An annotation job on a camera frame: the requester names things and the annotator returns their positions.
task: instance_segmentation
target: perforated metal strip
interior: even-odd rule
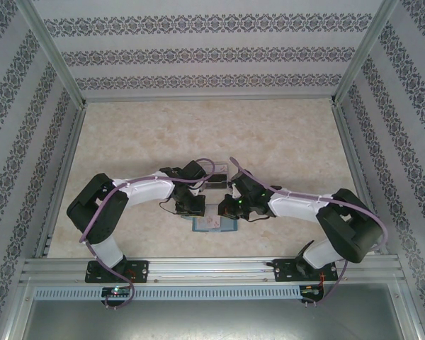
[[[35,300],[100,300],[101,287],[37,288]],[[246,287],[137,287],[134,300],[270,300],[300,299],[298,285]]]

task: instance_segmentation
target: beige floor surface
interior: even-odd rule
[[[95,174],[134,178],[230,156],[272,185],[354,190],[327,99],[89,104],[49,257],[91,257],[66,209]],[[287,217],[239,221],[237,232],[192,232],[156,201],[126,210],[114,235],[127,257],[290,256],[325,238],[319,225]]]

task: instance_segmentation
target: wall panel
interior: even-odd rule
[[[34,256],[77,109],[15,3],[0,0],[0,328]]]
[[[332,95],[380,2],[34,4],[83,95],[95,99]]]
[[[425,329],[425,1],[398,3],[341,105]]]

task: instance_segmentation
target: metal corner post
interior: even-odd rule
[[[62,80],[64,87],[68,91],[71,99],[75,102],[77,108],[81,108],[85,103],[85,99],[80,92],[80,88],[72,76],[71,72],[64,61],[62,54],[58,50],[54,40],[50,36],[49,31],[38,14],[33,4],[33,0],[16,0],[16,5],[23,17],[30,26],[33,34],[38,39],[41,47],[44,49],[47,58],[52,63],[57,75]]]
[[[332,113],[334,114],[335,123],[337,125],[337,130],[339,131],[340,140],[345,151],[349,171],[351,172],[351,177],[353,179],[354,186],[356,187],[358,197],[365,203],[365,205],[368,207],[373,207],[370,194],[363,177],[362,169],[359,166],[359,160],[353,147],[351,136],[349,134],[346,123],[344,122],[343,112],[341,112],[340,106],[332,104],[331,107]]]
[[[348,68],[345,71],[345,74],[341,78],[340,84],[337,86],[337,90],[334,93],[334,102],[341,103],[348,92],[350,86],[353,83],[353,80],[356,78],[357,73],[362,67],[362,64],[367,59],[368,54],[370,53],[373,45],[378,39],[379,34],[383,30],[387,20],[394,11],[398,0],[383,0],[378,11],[376,12],[370,27],[368,27],[367,32],[365,33],[359,47],[356,50],[356,53],[351,59]]]
[[[71,165],[74,161],[74,155],[76,153],[77,142],[79,141],[80,132],[84,123],[85,113],[86,105],[82,105],[82,107],[79,109],[79,112],[77,113],[72,135],[69,138],[67,152],[63,160],[62,169],[60,170],[60,178],[55,186],[55,197],[50,206],[49,212],[47,213],[47,220],[41,234],[40,243],[36,250],[36,257],[43,256],[47,236],[53,232],[55,223],[57,223],[58,214],[62,205],[64,190],[68,182],[69,172],[71,171]]]

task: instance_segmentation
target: enclosure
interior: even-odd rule
[[[266,264],[325,239],[317,223],[193,232],[146,202],[114,232],[146,283],[105,310],[68,205],[96,174],[201,157],[348,188],[389,242],[306,308]],[[425,339],[425,1],[0,0],[0,339],[66,336]]]

